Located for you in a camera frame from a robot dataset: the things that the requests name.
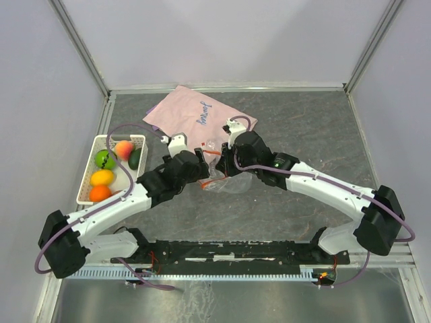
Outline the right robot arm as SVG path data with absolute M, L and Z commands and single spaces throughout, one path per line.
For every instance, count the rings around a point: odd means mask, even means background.
M 349 223 L 322 229 L 317 242 L 309 246 L 309 255 L 317 263 L 355 247 L 386 256 L 405 220 L 392 188 L 366 188 L 328 176 L 297 157 L 272 152 L 254 131 L 223 143 L 216 169 L 228 177 L 253 173 L 268 186 L 309 196 L 347 215 Z

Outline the clear zip top bag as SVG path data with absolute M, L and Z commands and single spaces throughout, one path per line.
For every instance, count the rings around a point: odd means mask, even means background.
M 208 139 L 201 143 L 201 148 L 205 160 L 209 165 L 209 177 L 198 180 L 202 190 L 216 193 L 240 194 L 248 191 L 252 184 L 252 174 L 241 173 L 234 177 L 228 177 L 221 171 L 216 170 L 216 164 L 219 162 L 222 153 L 221 138 Z

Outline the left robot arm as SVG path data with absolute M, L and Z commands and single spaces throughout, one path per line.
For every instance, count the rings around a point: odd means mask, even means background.
M 40 254 L 49 264 L 46 270 L 58 279 L 76 273 L 96 254 L 95 242 L 101 232 L 114 224 L 161 203 L 172 200 L 189 184 L 209 176 L 200 148 L 165 156 L 164 164 L 146 172 L 123 190 L 87 209 L 49 214 L 38 240 Z

